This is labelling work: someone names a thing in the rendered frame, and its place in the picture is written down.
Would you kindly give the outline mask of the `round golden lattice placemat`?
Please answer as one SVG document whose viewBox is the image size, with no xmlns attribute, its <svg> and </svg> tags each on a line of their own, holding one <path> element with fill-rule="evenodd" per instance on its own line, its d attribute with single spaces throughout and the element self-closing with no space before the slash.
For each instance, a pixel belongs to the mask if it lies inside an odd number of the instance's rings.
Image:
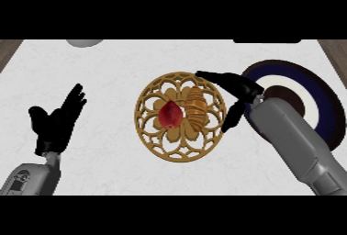
<svg viewBox="0 0 347 235">
<path fill-rule="evenodd" d="M 201 89 L 206 100 L 206 116 L 201 130 L 183 115 L 180 125 L 167 130 L 158 121 L 159 109 L 172 100 L 184 111 L 190 89 Z M 140 141 L 147 150 L 170 162 L 192 162 L 201 159 L 217 146 L 226 107 L 218 89 L 193 73 L 174 72 L 161 75 L 143 88 L 136 104 L 134 124 Z"/>
</svg>

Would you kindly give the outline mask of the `grey rounded object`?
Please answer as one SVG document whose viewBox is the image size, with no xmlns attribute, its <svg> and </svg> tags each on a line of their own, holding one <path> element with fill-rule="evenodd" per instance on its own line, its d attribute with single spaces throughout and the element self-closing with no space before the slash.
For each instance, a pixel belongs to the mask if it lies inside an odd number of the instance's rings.
<svg viewBox="0 0 347 235">
<path fill-rule="evenodd" d="M 97 45 L 102 42 L 100 39 L 68 39 L 68 43 L 76 48 L 87 48 Z"/>
</svg>

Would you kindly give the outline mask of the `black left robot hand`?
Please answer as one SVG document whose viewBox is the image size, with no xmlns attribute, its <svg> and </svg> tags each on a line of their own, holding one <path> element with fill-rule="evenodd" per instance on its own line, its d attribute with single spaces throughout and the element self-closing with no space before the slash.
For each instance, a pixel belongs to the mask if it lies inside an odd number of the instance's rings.
<svg viewBox="0 0 347 235">
<path fill-rule="evenodd" d="M 51 114 L 47 114 L 40 106 L 32 106 L 28 109 L 31 128 L 38 135 L 34 151 L 38 156 L 43 156 L 48 151 L 62 153 L 66 150 L 74 131 L 74 123 L 87 104 L 84 96 L 82 85 L 76 84 L 66 95 L 62 106 Z"/>
</svg>

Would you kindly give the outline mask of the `blue white brown plate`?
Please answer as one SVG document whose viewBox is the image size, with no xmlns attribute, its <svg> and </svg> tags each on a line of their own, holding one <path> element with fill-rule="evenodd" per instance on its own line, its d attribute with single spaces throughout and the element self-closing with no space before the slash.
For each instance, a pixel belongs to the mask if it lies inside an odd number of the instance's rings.
<svg viewBox="0 0 347 235">
<path fill-rule="evenodd" d="M 333 150 L 345 135 L 345 115 L 338 96 L 323 79 L 301 65 L 265 60 L 242 75 L 264 88 L 264 99 L 283 99 Z"/>
</svg>

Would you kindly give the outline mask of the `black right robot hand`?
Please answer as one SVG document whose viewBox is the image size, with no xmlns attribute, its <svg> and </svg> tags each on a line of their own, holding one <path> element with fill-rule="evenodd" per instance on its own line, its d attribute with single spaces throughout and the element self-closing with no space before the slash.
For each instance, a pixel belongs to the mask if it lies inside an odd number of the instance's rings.
<svg viewBox="0 0 347 235">
<path fill-rule="evenodd" d="M 195 76 L 217 84 L 220 88 L 237 98 L 236 103 L 229 107 L 223 121 L 221 131 L 226 132 L 239 124 L 240 116 L 245 111 L 245 104 L 254 103 L 255 98 L 264 92 L 264 88 L 246 77 L 234 73 L 198 71 Z"/>
</svg>

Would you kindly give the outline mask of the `golden brown croissant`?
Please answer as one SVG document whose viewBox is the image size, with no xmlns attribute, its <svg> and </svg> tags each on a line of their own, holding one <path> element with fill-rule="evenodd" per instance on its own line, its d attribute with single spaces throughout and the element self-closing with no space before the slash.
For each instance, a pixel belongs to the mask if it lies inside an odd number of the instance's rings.
<svg viewBox="0 0 347 235">
<path fill-rule="evenodd" d="M 198 86 L 193 86 L 189 90 L 184 111 L 192 129 L 199 131 L 206 121 L 206 100 L 203 98 L 202 89 Z"/>
</svg>

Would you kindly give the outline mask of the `red pointed fruit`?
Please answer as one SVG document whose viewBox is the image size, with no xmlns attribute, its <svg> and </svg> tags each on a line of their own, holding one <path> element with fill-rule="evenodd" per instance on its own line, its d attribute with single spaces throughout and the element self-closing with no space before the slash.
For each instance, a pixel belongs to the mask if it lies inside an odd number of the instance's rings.
<svg viewBox="0 0 347 235">
<path fill-rule="evenodd" d="M 183 120 L 181 109 L 175 104 L 175 102 L 170 100 L 158 112 L 158 121 L 161 127 L 165 129 L 175 129 L 181 124 L 181 120 Z"/>
</svg>

